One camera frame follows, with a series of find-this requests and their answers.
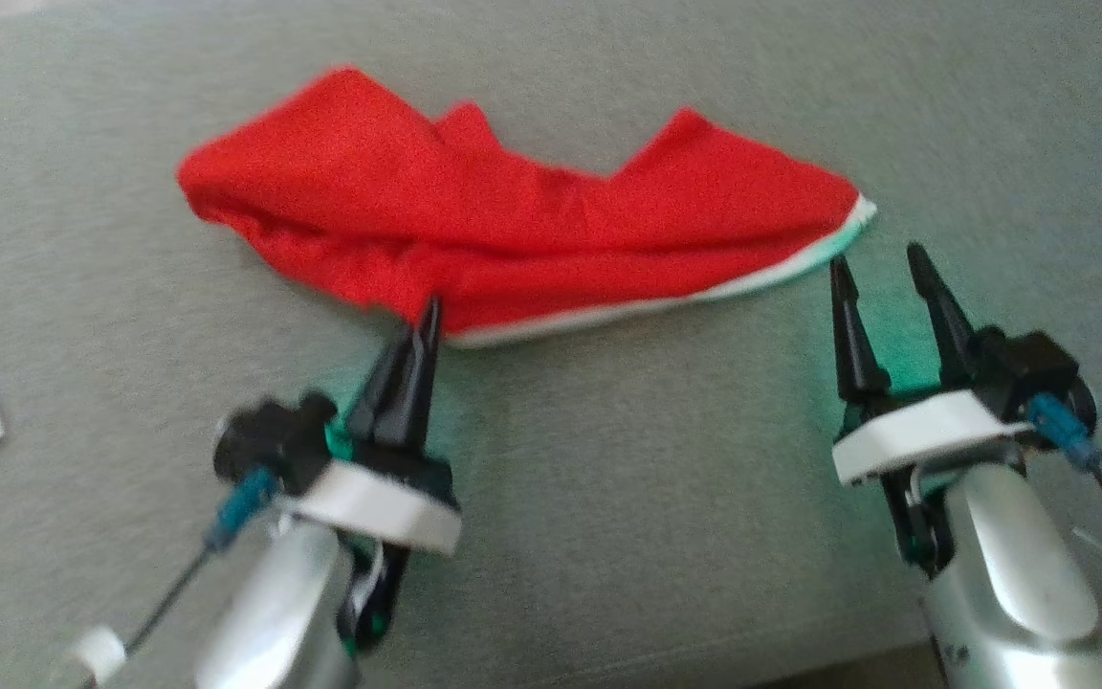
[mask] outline fabric edge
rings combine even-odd
[[[674,309],[674,306],[691,304],[696,301],[719,301],[728,297],[736,297],[739,293],[757,291],[766,287],[774,287],[797,276],[812,271],[823,262],[830,261],[832,257],[849,248],[862,228],[878,213],[878,206],[873,201],[867,200],[862,193],[857,193],[857,201],[853,202],[853,208],[849,211],[847,217],[840,224],[840,227],[831,235],[822,236],[809,244],[808,247],[793,254],[787,261],[779,262],[769,269],[757,270],[742,278],[732,279],[728,282],[710,287],[703,292],[689,293],[687,297],[668,297],[661,300],[625,301],[620,304],[608,304],[606,306],[594,306],[594,309],[576,309],[561,311],[559,314],[538,316],[523,320],[523,322],[507,323],[499,326],[485,326],[474,330],[447,335],[449,345],[460,349],[480,349],[494,347],[494,345],[507,345],[512,342],[534,340],[550,335],[559,335],[563,332],[572,332],[605,325],[605,323],[617,322],[629,316],[652,314],[657,311]]]

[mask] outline gray fabric surface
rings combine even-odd
[[[1046,327],[1102,401],[1102,3],[153,0],[0,23],[0,688],[90,624],[132,631],[222,497],[215,420],[348,396],[392,323],[276,278],[188,214],[188,148],[334,64],[426,112],[608,171],[682,104],[849,175],[897,373],[928,352],[903,248],[979,322]],[[372,686],[742,686],[921,638],[876,489],[830,470],[822,274],[443,358],[433,442],[467,515],[417,558]],[[912,347],[897,337],[918,338]],[[1102,536],[1093,487],[1035,472]],[[187,686],[264,536],[123,671]],[[1083,547],[1102,601],[1102,559]]]

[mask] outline red towel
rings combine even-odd
[[[356,69],[195,149],[177,182],[290,279],[411,322],[437,293],[464,345],[768,287],[874,214],[690,109],[603,177],[506,151],[473,104],[429,121]]]

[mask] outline blue cable connector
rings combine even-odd
[[[206,549],[214,553],[227,550],[245,525],[271,504],[277,492],[279,478],[267,467],[257,467],[252,474],[246,475],[233,489],[231,496],[224,500],[215,521],[202,536]]]
[[[1049,392],[1040,392],[1027,402],[1027,420],[1041,438],[1058,445],[1070,465],[1080,474],[1090,474],[1102,462],[1102,450],[1091,440],[1088,427],[1074,411]]]

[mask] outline white plastic mount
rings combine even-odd
[[[1024,424],[1003,423],[970,389],[943,392],[862,424],[831,449],[845,485],[932,457],[1013,437]]]
[[[462,535],[458,510],[421,489],[339,460],[329,462],[314,485],[284,507],[350,534],[439,555],[453,555]]]

